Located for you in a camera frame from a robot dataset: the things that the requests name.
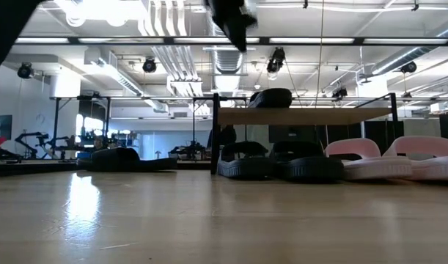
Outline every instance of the track light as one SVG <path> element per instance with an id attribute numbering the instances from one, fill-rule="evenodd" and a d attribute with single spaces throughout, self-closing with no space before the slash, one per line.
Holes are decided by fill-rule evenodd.
<path id="1" fill-rule="evenodd" d="M 268 67 L 268 77 L 270 80 L 275 80 L 277 78 L 277 73 L 281 70 L 282 66 L 284 66 L 285 60 L 285 52 L 284 49 L 276 48 L 273 55 L 269 59 Z"/>
<path id="2" fill-rule="evenodd" d="M 30 62 L 22 63 L 20 68 L 18 68 L 17 75 L 18 77 L 26 80 L 33 78 L 34 70 L 32 68 L 32 64 Z"/>
<path id="3" fill-rule="evenodd" d="M 404 65 L 400 68 L 402 73 L 414 73 L 417 70 L 417 65 L 414 62 L 409 62 L 407 65 Z"/>
<path id="4" fill-rule="evenodd" d="M 146 58 L 142 70 L 146 73 L 154 73 L 157 70 L 157 64 L 155 63 L 155 58 Z"/>

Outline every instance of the white wall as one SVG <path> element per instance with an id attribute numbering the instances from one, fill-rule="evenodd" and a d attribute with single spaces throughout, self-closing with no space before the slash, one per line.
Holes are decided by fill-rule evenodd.
<path id="1" fill-rule="evenodd" d="M 0 67 L 0 115 L 12 115 L 12 140 L 2 147 L 14 153 L 24 154 L 25 147 L 15 144 L 14 139 L 26 130 L 27 133 L 48 133 L 54 131 L 54 100 L 49 99 L 51 86 L 36 79 L 22 80 L 14 70 Z M 70 102 L 59 113 L 58 136 L 68 136 L 75 132 L 75 118 L 78 103 Z M 35 137 L 26 138 L 30 146 L 38 144 Z M 44 152 L 38 148 L 38 155 Z"/>
<path id="2" fill-rule="evenodd" d="M 193 120 L 110 120 L 110 129 L 130 131 L 192 131 Z M 197 120 L 196 131 L 210 131 L 212 120 Z"/>

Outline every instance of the wooden tabletop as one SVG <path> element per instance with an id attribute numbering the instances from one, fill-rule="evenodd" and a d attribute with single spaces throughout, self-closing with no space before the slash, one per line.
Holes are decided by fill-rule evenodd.
<path id="1" fill-rule="evenodd" d="M 389 108 L 219 109 L 220 125 L 350 125 L 391 114 Z"/>

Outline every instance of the metal frame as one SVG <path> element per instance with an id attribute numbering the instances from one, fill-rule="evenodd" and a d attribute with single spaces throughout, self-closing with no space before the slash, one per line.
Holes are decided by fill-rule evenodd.
<path id="1" fill-rule="evenodd" d="M 219 109 L 220 109 L 220 102 L 226 101 L 226 100 L 244 100 L 245 106 L 247 106 L 247 100 L 248 98 L 245 97 L 221 97 L 218 93 L 214 93 L 212 97 L 188 97 L 188 98 L 180 98 L 180 97 L 159 97 L 159 96 L 149 96 L 149 97 L 85 97 L 85 96 L 79 96 L 79 97 L 69 97 L 69 98 L 51 98 L 52 100 L 56 100 L 56 113 L 55 113 L 55 120 L 54 120 L 54 136 L 57 136 L 57 123 L 59 119 L 59 102 L 60 100 L 108 100 L 108 106 L 107 106 L 107 113 L 106 113 L 106 121 L 105 121 L 105 131 L 106 133 L 109 130 L 109 120 L 111 118 L 111 102 L 113 100 L 146 100 L 146 99 L 152 99 L 152 100 L 188 100 L 193 101 L 193 105 L 195 106 L 195 103 L 197 100 L 211 100 L 213 101 L 213 134 L 212 134 L 212 158 L 211 158 L 211 174 L 217 173 L 217 161 L 219 159 L 219 134 L 220 134 L 220 125 L 219 125 Z M 300 101 L 313 101 L 315 100 L 314 97 L 303 97 L 303 98 L 293 98 L 293 100 L 300 100 Z M 318 101 L 325 101 L 325 102 L 332 102 L 333 98 L 317 98 Z M 394 138 L 396 139 L 396 136 L 398 135 L 397 132 L 397 124 L 398 124 L 398 113 L 397 113 L 397 101 L 448 101 L 448 98 L 397 98 L 396 94 L 389 93 L 388 95 L 381 96 L 379 98 L 343 98 L 342 101 L 360 101 L 365 100 L 365 103 L 362 103 L 360 105 L 357 105 L 355 108 L 361 108 L 363 106 L 366 106 L 370 103 L 379 101 L 379 100 L 390 100 L 391 103 L 391 113 L 392 113 L 392 120 L 394 124 Z M 193 138 L 196 136 L 196 127 L 195 127 L 195 113 L 193 113 Z M 246 135 L 246 126 L 245 126 L 245 140 L 247 140 Z"/>
<path id="2" fill-rule="evenodd" d="M 448 47 L 448 37 L 247 37 L 249 45 L 263 46 L 393 46 Z M 226 37 L 19 37 L 15 45 L 229 45 Z"/>
<path id="3" fill-rule="evenodd" d="M 61 98 L 61 97 L 57 97 L 57 98 L 51 98 L 52 100 L 56 100 L 56 108 L 54 109 L 54 131 L 53 131 L 53 138 L 56 139 L 57 138 L 57 126 L 59 123 L 59 111 L 62 110 L 62 108 L 64 108 L 64 106 L 69 103 L 71 100 L 94 100 L 94 99 L 98 99 L 98 100 L 107 100 L 108 101 L 108 105 L 106 107 L 106 116 L 105 116 L 105 122 L 104 122 L 104 134 L 106 135 L 109 131 L 109 119 L 111 116 L 111 97 L 103 97 L 103 96 L 98 96 L 98 97 L 92 97 L 92 96 L 78 96 L 76 98 L 74 97 L 68 97 L 68 98 Z M 59 107 L 59 104 L 61 102 L 61 100 L 67 100 L 66 103 L 64 103 L 61 107 Z M 54 140 L 51 149 L 54 150 L 56 148 L 56 141 Z"/>
<path id="4" fill-rule="evenodd" d="M 376 102 L 378 100 L 388 100 L 388 99 L 390 99 L 390 103 L 391 103 L 392 121 L 393 121 L 393 140 L 395 140 L 397 138 L 397 135 L 399 135 L 399 133 L 397 131 L 399 121 L 398 121 L 397 95 L 394 92 L 390 92 L 387 95 L 380 96 L 379 98 L 369 100 L 365 103 L 361 103 L 360 105 L 358 105 L 354 108 L 361 108 L 362 106 L 366 106 L 366 105 Z M 367 135 L 365 133 L 365 123 L 364 122 L 361 122 L 361 135 L 363 138 L 367 137 Z"/>

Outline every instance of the window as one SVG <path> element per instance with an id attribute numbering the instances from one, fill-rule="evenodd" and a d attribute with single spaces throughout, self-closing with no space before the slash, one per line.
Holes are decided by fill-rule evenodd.
<path id="1" fill-rule="evenodd" d="M 84 126 L 84 116 L 77 114 L 76 119 L 76 136 L 80 136 L 82 133 L 82 127 Z"/>
<path id="2" fill-rule="evenodd" d="M 85 131 L 92 131 L 92 130 L 103 130 L 103 121 L 98 119 L 93 119 L 90 117 L 85 117 Z"/>

